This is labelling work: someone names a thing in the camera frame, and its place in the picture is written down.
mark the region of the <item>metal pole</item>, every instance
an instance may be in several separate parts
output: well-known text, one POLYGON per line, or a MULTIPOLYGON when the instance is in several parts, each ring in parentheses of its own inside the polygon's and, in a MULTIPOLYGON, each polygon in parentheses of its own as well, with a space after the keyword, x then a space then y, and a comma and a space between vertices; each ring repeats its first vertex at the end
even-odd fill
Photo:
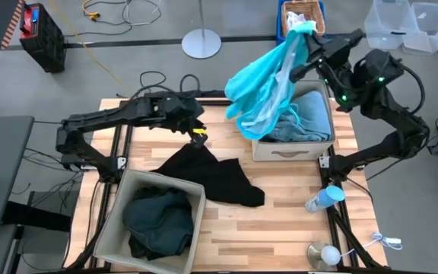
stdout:
POLYGON ((205 39, 205 22, 204 22, 204 9, 202 8, 202 0, 198 0, 198 9, 201 16, 201 26, 202 26, 202 39, 205 39))

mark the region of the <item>wooden table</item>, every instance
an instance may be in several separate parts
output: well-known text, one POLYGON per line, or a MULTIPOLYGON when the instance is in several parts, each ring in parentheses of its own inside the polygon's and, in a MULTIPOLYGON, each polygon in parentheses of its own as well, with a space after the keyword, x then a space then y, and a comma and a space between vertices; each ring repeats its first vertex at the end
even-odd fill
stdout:
MULTIPOLYGON (((100 109, 117 107, 119 102, 120 99, 104 99, 100 109)), ((335 151, 349 155, 357 150, 351 119, 348 114, 335 111, 336 107, 332 100, 335 151)), ((307 247, 313 241, 331 243, 327 214, 310 214, 303 207, 321 187, 317 163, 254 162, 251 141, 243 138, 233 120, 224 118, 224 110, 225 107, 205 107, 205 113, 199 117, 208 127, 206 145, 219 160, 239 158, 251 184, 265 191, 265 205, 252 209, 207 201, 193 271, 312 269, 306 259, 307 247)), ((120 149, 125 132, 123 127, 120 149)), ((108 155, 113 134, 114 129, 95 132, 92 146, 108 155)), ((187 135, 173 134, 165 129, 134 128, 128 168, 158 168, 187 142, 187 135)), ((354 170, 350 178, 367 187, 364 172, 354 170)), ((97 179, 97 172, 91 171, 82 180, 66 265, 74 262, 84 249, 90 200, 97 179)), ((362 244, 371 242, 371 234, 378 231, 378 224, 369 196, 349 183, 344 183, 343 187, 352 231, 362 244)), ((102 190, 103 184, 100 183, 92 205, 89 238, 96 227, 102 190)), ((109 209, 115 193, 116 186, 113 187, 109 209)), ((341 242, 345 243, 341 235, 340 232, 341 242)), ((381 244, 374 244, 367 250, 378 263, 386 265, 381 244)), ((348 265, 348 261, 346 256, 344 263, 348 265)), ((130 268, 113 264, 112 270, 129 271, 130 268)))

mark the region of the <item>blue cloth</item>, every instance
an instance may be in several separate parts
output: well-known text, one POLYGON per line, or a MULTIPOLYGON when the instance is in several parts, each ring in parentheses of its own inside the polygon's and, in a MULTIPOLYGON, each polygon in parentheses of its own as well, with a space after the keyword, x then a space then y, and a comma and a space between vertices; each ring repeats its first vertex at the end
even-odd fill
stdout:
POLYGON ((265 102, 275 96, 273 93, 278 86, 277 73, 281 70, 292 43, 297 43, 293 66, 306 63, 309 53, 304 34, 312 34, 314 28, 315 22, 312 21, 296 26, 288 33, 285 43, 243 68, 227 82, 225 94, 233 103, 226 109, 226 118, 240 115, 236 125, 246 138, 258 140, 270 133, 279 116, 289 109, 294 84, 287 81, 287 93, 277 107, 268 110, 268 117, 271 119, 265 121, 261 132, 252 132, 243 126, 243 122, 251 122, 259 117, 265 102))
POLYGON ((279 142, 328 141, 332 137, 329 115, 318 91, 310 91, 292 101, 300 118, 291 113, 280 116, 276 127, 267 136, 279 142))

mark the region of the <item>white cable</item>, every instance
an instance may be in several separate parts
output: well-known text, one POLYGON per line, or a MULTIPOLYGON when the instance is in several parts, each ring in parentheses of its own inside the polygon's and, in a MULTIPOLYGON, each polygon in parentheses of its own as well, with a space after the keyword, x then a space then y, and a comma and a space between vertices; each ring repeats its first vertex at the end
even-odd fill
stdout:
MULTIPOLYGON (((385 236, 381 235, 381 233, 379 233, 379 232, 374 232, 371 235, 371 238, 373 240, 371 242, 369 242, 368 244, 364 244, 363 247, 368 247, 371 244, 374 244, 374 243, 379 241, 385 247, 389 247, 389 248, 392 248, 394 250, 401 250, 401 249, 403 249, 402 240, 400 240, 398 238, 385 237, 385 236)), ((348 255, 349 253, 351 253, 353 251, 354 251, 354 249, 351 249, 347 253, 342 254, 341 256, 346 256, 346 255, 348 255)))
POLYGON ((125 0, 125 11, 123 13, 123 20, 124 20, 124 22, 126 22, 130 26, 144 26, 144 25, 148 25, 148 24, 151 24, 151 23, 155 22, 161 16, 161 10, 160 10, 161 0, 158 2, 158 4, 155 4, 155 3, 153 3, 150 0, 144 0, 144 1, 155 6, 155 9, 151 13, 154 14, 155 11, 158 11, 158 17, 156 17, 155 19, 153 19, 152 21, 149 21, 149 22, 143 22, 143 23, 133 23, 133 22, 131 22, 129 20, 129 4, 132 2, 132 0, 125 0))

